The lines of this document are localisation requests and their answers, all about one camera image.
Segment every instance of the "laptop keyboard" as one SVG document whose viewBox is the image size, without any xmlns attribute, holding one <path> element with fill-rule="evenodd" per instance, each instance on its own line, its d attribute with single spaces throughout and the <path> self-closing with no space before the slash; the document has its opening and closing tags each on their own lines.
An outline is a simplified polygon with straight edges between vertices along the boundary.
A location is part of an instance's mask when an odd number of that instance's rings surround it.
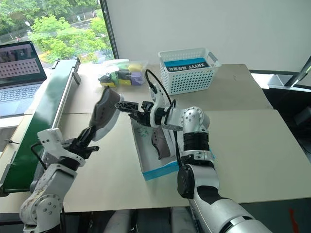
<svg viewBox="0 0 311 233">
<path fill-rule="evenodd" d="M 21 89 L 3 91 L 0 93 L 0 102 L 34 97 L 38 88 L 39 86 L 29 86 Z"/>
</svg>

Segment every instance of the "white plastic basket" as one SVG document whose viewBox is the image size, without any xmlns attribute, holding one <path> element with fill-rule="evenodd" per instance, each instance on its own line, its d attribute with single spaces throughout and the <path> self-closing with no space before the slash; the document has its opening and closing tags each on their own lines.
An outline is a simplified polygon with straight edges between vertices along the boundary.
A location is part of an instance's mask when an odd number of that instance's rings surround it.
<svg viewBox="0 0 311 233">
<path fill-rule="evenodd" d="M 161 78 L 169 95 L 208 89 L 221 64 L 206 48 L 172 50 L 158 53 Z M 169 72 L 164 62 L 204 58 L 209 67 Z"/>
</svg>

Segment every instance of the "basket handle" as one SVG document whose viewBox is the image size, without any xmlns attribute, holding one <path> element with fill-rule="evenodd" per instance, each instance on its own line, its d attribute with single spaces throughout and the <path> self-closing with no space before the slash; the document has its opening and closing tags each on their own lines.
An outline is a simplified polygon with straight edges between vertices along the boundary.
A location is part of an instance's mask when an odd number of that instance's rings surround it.
<svg viewBox="0 0 311 233">
<path fill-rule="evenodd" d="M 211 57 L 213 62 L 217 62 L 218 61 L 218 59 L 215 57 L 215 55 L 212 52 L 209 52 L 208 55 Z"/>
</svg>

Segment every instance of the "laptop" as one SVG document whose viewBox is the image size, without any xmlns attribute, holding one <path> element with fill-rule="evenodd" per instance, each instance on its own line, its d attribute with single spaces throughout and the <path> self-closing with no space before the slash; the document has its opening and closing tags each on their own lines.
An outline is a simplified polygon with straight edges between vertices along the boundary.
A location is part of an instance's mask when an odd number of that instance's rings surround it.
<svg viewBox="0 0 311 233">
<path fill-rule="evenodd" d="M 31 41 L 0 45 L 0 118 L 24 114 L 46 79 Z"/>
</svg>

